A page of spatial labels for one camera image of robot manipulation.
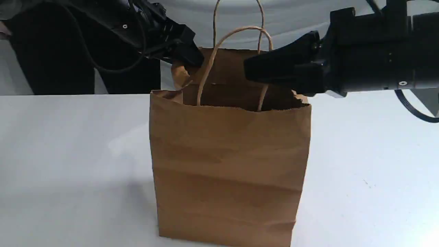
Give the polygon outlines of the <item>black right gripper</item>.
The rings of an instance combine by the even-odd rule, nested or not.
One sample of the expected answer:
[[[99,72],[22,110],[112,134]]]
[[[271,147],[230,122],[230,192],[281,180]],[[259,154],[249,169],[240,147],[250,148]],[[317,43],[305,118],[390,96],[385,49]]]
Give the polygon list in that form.
[[[246,58],[247,80],[292,89],[298,94],[415,89],[411,64],[412,21],[406,7],[353,7],[332,11],[323,38],[311,31],[278,49]]]

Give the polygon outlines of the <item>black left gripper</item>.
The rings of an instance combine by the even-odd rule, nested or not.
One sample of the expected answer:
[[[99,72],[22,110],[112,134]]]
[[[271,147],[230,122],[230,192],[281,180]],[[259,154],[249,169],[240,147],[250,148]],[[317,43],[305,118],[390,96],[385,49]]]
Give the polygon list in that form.
[[[204,55],[193,41],[195,32],[185,24],[178,24],[166,16],[160,3],[147,0],[114,0],[119,13],[119,23],[114,28],[126,43],[149,58],[157,58],[169,64],[177,62],[184,66],[201,67]]]

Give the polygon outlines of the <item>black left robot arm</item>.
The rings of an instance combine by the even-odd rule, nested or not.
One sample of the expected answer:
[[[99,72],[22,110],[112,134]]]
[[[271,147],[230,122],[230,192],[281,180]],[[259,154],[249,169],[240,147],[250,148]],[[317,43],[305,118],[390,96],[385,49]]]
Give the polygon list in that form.
[[[1,39],[28,82],[141,72],[155,58],[201,67],[195,32],[148,0],[2,0]]]

